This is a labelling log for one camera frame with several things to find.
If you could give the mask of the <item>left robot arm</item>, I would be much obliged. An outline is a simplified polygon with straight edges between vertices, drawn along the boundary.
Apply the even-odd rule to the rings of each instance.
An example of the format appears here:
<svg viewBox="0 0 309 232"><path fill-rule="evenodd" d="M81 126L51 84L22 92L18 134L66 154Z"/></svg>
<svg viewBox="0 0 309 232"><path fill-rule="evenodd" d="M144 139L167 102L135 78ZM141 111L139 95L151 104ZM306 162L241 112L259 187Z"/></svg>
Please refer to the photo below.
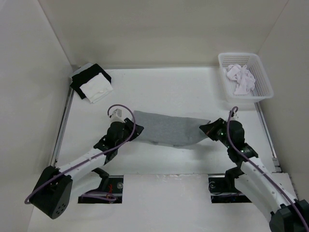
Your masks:
<svg viewBox="0 0 309 232"><path fill-rule="evenodd" d="M134 140L143 130L143 126L128 118L123 122L112 122L107 134L85 155L60 168L45 168L25 202L34 205L51 219L59 217L61 210L66 209L70 202L73 183L112 160L119 147Z"/></svg>

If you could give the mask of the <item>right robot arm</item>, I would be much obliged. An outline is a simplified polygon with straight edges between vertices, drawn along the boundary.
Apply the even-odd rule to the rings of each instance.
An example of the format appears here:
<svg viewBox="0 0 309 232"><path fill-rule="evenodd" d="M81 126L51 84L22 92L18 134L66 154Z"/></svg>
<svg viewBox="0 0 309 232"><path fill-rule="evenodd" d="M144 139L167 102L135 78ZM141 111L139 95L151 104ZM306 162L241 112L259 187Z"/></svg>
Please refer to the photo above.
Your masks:
<svg viewBox="0 0 309 232"><path fill-rule="evenodd" d="M273 178L256 151L245 142L240 122L219 118L199 128L211 140L221 142L236 164L225 173L225 188L245 195L264 215L272 232L309 230L308 202L299 201Z"/></svg>

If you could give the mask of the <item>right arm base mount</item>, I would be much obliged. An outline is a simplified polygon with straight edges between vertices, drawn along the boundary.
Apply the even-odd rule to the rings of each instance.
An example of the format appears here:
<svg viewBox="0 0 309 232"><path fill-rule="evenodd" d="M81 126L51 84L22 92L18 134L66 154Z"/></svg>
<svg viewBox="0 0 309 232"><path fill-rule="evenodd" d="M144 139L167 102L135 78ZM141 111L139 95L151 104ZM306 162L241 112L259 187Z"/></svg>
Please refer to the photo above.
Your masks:
<svg viewBox="0 0 309 232"><path fill-rule="evenodd" d="M242 175L239 168L232 168L225 174L208 176L209 192L212 203L251 203L251 201L235 188L235 180Z"/></svg>

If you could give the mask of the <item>grey tank top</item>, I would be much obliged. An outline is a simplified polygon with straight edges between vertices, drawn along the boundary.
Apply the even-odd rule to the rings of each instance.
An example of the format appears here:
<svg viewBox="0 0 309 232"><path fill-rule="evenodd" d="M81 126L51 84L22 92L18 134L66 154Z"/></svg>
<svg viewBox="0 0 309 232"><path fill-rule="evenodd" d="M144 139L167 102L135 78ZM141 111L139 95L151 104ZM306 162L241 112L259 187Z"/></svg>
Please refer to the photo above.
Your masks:
<svg viewBox="0 0 309 232"><path fill-rule="evenodd" d="M199 128L210 122L207 119L167 116L142 111L135 111L134 116L137 125L144 127L137 137L141 142L183 147L197 144L207 138Z"/></svg>

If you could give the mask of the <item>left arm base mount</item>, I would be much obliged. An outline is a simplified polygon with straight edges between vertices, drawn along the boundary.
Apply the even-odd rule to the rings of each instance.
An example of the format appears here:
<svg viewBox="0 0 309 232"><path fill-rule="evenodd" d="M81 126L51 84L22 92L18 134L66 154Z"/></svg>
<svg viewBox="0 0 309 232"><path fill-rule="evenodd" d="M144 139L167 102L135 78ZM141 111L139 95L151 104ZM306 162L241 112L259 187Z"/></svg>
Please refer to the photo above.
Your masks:
<svg viewBox="0 0 309 232"><path fill-rule="evenodd" d="M101 168L96 168L91 172L95 177L100 177L101 181L97 188L90 189L87 194L94 195L95 198L89 196L78 197L79 204L113 204L122 203L124 176L123 175L109 175Z"/></svg>

